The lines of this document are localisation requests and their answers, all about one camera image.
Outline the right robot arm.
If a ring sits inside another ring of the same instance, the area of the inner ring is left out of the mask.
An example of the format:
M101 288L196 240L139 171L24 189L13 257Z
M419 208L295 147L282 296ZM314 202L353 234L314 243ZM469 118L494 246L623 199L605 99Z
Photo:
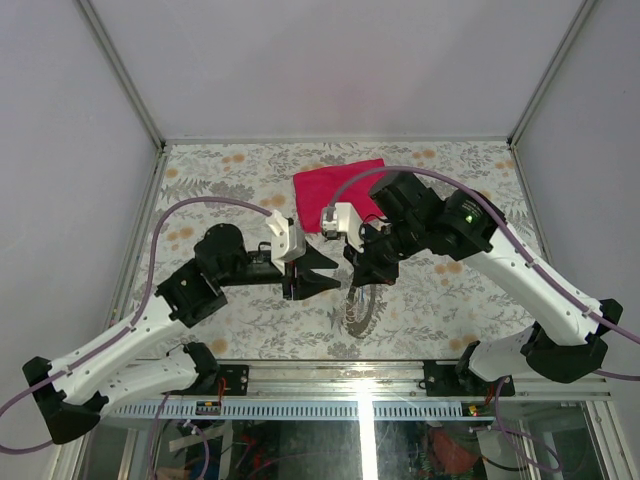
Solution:
M346 238L345 258L356 286L395 283L399 264L428 250L484 274L533 318L523 331L471 343L456 366L456 382L478 394L502 377L535 372L572 383L602 374L604 336L618 328L621 305L582 293L530 251L504 214L462 184L442 199L415 167L383 167L369 197L385 217L377 229L336 193L322 215L325 236Z

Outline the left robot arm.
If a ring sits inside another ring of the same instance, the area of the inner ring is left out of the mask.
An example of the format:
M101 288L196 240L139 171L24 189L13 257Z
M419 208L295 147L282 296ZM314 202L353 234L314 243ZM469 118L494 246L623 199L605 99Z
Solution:
M338 280L323 274L337 266L295 226L274 227L270 241L253 251L246 250L236 226L211 227L195 245L193 258L137 313L63 357L35 357L24 365L52 443L76 440L117 408L153 395L216 393L220 366L202 342L141 365L133 362L223 308L226 287L278 284L284 299L306 300L339 288Z

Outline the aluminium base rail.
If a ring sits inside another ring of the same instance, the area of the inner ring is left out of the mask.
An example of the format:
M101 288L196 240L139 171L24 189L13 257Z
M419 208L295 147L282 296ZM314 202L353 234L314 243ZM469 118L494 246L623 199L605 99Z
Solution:
M377 419L469 419L468 406L493 399L444 395L439 379L420 361L254 361L243 394L161 396L126 405L114 419L331 419L356 420L361 410Z

